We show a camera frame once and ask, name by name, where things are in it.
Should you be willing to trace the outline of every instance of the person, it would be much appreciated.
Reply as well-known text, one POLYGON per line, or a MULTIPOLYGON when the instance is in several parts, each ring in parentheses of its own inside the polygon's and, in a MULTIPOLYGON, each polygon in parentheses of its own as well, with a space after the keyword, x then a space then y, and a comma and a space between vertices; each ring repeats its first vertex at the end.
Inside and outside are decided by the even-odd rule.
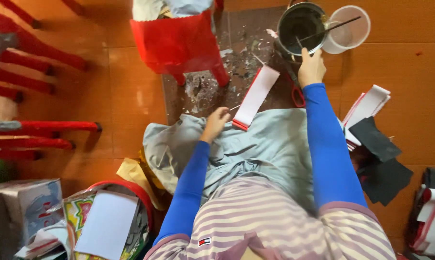
POLYGON ((395 259, 367 208, 344 134, 322 83, 321 50, 302 49, 299 82, 306 99, 317 215, 311 216, 263 177, 237 177, 200 208, 209 146, 230 120, 220 107, 207 121, 154 246, 144 259, 395 259))

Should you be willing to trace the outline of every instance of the orange tile floor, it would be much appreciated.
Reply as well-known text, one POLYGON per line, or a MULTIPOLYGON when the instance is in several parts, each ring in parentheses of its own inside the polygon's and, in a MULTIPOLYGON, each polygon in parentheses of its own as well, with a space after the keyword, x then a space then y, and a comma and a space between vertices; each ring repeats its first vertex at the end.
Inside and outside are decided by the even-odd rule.
MULTIPOLYGON (((64 195, 99 180, 115 178, 124 157, 137 158, 145 127, 165 123, 160 77, 139 59, 128 20, 132 0, 78 0, 86 9, 78 17, 60 0, 14 0, 44 27, 32 30, 13 13, 9 15, 45 43, 87 59, 85 73, 58 66, 53 96, 26 91, 19 118, 28 120, 98 121, 100 136, 65 133, 75 151, 47 150, 37 162, 20 163, 20 177, 61 178, 64 195)), ((287 0, 227 0, 236 11, 274 7, 287 0)), ((373 84, 391 91, 391 100, 376 123, 402 149, 399 161, 414 171, 409 186, 387 207, 370 204, 397 251, 421 173, 435 166, 435 0, 423 4, 399 0, 314 0, 327 14, 345 5, 358 5, 370 15, 367 41, 341 55, 325 56, 330 100, 343 118, 354 100, 373 84)))

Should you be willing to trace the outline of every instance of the hand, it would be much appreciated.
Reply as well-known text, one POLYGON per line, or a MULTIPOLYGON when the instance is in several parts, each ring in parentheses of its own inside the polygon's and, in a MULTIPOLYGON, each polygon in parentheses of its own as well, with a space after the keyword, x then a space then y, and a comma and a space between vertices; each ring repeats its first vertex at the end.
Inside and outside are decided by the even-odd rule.
POLYGON ((299 68, 298 79, 301 88, 314 83, 322 83, 326 68, 323 65, 322 50, 318 49, 313 56, 306 48, 302 48, 302 64, 299 68))
POLYGON ((208 122, 204 128, 203 134, 200 137, 201 141, 211 144, 213 140, 221 133, 225 123, 230 119, 227 107, 220 107, 216 109, 208 117, 208 122))

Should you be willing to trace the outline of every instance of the scissors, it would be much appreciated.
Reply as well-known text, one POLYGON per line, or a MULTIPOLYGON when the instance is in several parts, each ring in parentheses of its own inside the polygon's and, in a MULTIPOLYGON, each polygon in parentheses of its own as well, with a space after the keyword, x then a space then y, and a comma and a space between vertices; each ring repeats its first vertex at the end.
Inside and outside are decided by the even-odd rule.
POLYGON ((285 66, 286 71, 288 72, 288 74, 285 75, 291 84, 291 99, 293 99, 293 102, 295 102, 296 107, 305 107, 306 100, 304 99, 304 95, 302 94, 298 78, 296 77, 293 68, 291 68, 291 65, 287 61, 285 61, 285 59, 283 58, 282 54, 279 51, 276 52, 278 56, 282 58, 283 65, 285 66))

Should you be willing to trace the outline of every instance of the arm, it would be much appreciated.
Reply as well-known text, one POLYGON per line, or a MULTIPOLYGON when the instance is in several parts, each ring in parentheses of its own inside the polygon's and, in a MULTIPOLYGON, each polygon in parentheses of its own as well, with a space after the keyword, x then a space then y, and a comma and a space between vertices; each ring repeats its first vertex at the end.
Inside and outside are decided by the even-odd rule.
POLYGON ((302 65, 306 66, 299 70, 299 81, 306 99, 315 204, 320 208, 332 201, 343 201, 367 207, 344 134, 321 83, 326 71, 321 51, 313 57, 307 50, 302 54, 302 65))
POLYGON ((186 234, 191 237, 193 221, 200 209, 209 159, 209 145, 220 134, 229 119, 230 114, 226 107, 218 108, 209 116, 193 155, 177 182, 173 200, 153 245, 174 234, 186 234))

